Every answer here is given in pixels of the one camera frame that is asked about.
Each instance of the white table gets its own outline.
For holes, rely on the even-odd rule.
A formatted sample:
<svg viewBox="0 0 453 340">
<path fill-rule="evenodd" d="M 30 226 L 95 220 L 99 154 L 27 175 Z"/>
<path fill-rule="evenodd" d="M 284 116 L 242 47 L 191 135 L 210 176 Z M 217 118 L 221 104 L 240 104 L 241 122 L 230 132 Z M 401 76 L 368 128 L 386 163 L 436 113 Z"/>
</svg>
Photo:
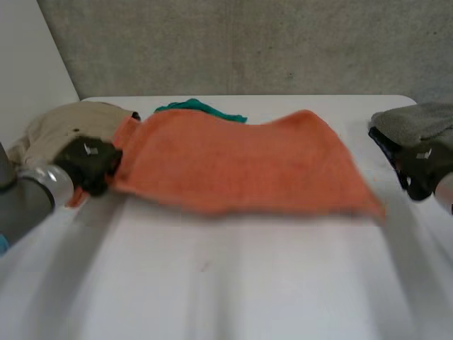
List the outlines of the white table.
<svg viewBox="0 0 453 340">
<path fill-rule="evenodd" d="M 189 97 L 90 98 L 136 110 Z M 60 210 L 0 260 L 0 339 L 451 339 L 453 219 L 409 201 L 367 136 L 402 96 L 198 96 L 264 123 L 307 108 L 389 216 L 203 218 L 111 193 Z"/>
</svg>

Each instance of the concrete wall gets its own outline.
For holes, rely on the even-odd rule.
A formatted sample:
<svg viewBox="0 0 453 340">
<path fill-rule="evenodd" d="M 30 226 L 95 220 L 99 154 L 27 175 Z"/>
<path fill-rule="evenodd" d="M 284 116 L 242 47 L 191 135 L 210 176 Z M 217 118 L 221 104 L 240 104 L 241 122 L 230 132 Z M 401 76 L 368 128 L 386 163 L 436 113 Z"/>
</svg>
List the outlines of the concrete wall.
<svg viewBox="0 0 453 340">
<path fill-rule="evenodd" d="M 453 100 L 453 2 L 39 0 L 80 97 Z"/>
</svg>

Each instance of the fabric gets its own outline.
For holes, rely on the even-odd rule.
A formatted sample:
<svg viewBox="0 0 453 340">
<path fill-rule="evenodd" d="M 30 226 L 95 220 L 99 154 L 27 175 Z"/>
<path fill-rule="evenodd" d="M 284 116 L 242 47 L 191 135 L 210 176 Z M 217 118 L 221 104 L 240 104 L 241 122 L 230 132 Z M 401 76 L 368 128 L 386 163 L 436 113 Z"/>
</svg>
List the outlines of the fabric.
<svg viewBox="0 0 453 340">
<path fill-rule="evenodd" d="M 384 216 L 346 147 L 307 110 L 264 125 L 165 110 L 125 121 L 113 143 L 124 155 L 112 187 L 164 205 L 207 215 Z"/>
<path fill-rule="evenodd" d="M 155 112 L 170 110 L 173 108 L 187 108 L 190 110 L 199 110 L 199 111 L 209 113 L 210 115 L 219 117 L 221 119 L 230 120 L 232 122 L 245 123 L 247 121 L 247 117 L 243 117 L 242 115 L 227 115 L 223 112 L 220 112 L 219 110 L 216 110 L 215 108 L 213 108 L 209 105 L 202 103 L 201 101 L 199 101 L 197 99 L 194 99 L 194 98 L 189 99 L 188 101 L 181 102 L 181 103 L 171 103 L 171 104 L 168 104 L 167 106 L 161 106 L 160 108 L 157 108 Z"/>
<path fill-rule="evenodd" d="M 431 191 L 426 190 L 424 185 L 419 183 L 413 176 L 409 176 L 411 178 L 409 181 L 408 174 L 401 170 L 401 164 L 397 165 L 398 158 L 400 158 L 399 161 L 401 162 L 403 147 L 392 142 L 375 127 L 369 129 L 368 135 L 379 146 L 385 157 L 389 160 L 390 165 L 393 166 L 401 188 L 407 192 L 409 197 L 417 201 L 428 198 L 431 195 Z"/>
<path fill-rule="evenodd" d="M 453 104 L 424 103 L 378 112 L 372 124 L 402 147 L 436 139 L 453 147 Z"/>
<path fill-rule="evenodd" d="M 34 119 L 7 152 L 16 166 L 50 162 L 77 135 L 110 141 L 125 118 L 138 114 L 117 106 L 81 101 L 60 106 Z"/>
</svg>

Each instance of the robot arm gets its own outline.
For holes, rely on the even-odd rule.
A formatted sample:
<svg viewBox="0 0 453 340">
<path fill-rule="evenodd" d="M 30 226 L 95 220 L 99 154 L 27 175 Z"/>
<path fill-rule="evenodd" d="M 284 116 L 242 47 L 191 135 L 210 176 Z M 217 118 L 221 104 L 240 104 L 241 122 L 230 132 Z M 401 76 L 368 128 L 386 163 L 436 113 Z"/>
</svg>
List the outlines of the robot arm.
<svg viewBox="0 0 453 340">
<path fill-rule="evenodd" d="M 71 141 L 52 164 L 16 173 L 0 144 L 0 256 L 82 187 L 99 196 L 108 187 L 122 152 L 90 137 Z"/>
</svg>

